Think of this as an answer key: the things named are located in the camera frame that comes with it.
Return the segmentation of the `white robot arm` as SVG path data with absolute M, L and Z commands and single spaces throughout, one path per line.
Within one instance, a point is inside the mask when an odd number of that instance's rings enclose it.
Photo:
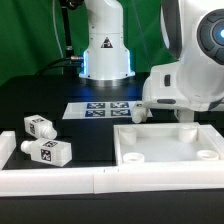
M 224 0 L 84 0 L 88 45 L 79 77 L 148 77 L 148 108 L 209 111 L 224 101 Z

